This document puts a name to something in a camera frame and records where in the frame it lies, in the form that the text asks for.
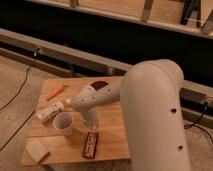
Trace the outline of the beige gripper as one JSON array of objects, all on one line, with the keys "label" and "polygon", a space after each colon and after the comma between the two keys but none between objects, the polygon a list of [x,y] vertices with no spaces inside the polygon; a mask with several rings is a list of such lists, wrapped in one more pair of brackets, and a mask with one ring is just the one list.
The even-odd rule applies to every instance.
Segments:
[{"label": "beige gripper", "polygon": [[86,127],[93,128],[99,125],[99,114],[96,110],[82,113],[82,121]]}]

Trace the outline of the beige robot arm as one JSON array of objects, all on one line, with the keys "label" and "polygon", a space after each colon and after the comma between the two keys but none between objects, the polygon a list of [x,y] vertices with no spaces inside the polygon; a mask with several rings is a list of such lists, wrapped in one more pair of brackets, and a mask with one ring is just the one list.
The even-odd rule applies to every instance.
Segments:
[{"label": "beige robot arm", "polygon": [[175,62],[144,61],[94,93],[76,95],[71,105],[89,119],[92,108],[121,104],[134,171],[191,171],[180,105],[183,82]]}]

